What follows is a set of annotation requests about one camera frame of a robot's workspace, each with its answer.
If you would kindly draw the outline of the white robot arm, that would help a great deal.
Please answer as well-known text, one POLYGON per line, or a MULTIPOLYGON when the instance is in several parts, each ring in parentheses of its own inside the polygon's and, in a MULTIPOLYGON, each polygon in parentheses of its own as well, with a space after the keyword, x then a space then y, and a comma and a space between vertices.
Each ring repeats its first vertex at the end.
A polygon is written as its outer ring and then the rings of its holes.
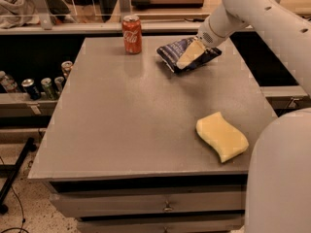
POLYGON ((280 0, 222 0, 197 36, 216 47, 252 26, 298 82, 260 89, 285 113, 261 132, 252 151, 244 233, 311 233, 311 109, 288 107, 311 95, 311 24, 280 0))

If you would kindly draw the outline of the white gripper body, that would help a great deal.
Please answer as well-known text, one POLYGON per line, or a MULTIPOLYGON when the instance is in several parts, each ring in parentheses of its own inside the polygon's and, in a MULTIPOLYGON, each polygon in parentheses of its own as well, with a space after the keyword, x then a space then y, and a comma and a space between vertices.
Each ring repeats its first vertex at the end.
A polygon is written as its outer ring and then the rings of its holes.
POLYGON ((248 23, 230 14, 223 4, 205 18, 197 31, 197 38, 208 48, 215 48, 234 32, 244 29, 248 23))

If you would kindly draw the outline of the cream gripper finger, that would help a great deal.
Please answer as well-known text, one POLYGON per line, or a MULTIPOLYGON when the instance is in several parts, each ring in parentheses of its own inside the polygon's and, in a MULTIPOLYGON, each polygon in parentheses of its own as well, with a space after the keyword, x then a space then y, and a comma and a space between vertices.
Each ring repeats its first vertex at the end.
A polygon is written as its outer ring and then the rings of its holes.
POLYGON ((193 41, 177 61, 177 67, 184 70, 205 52, 205 46, 198 40, 193 41))

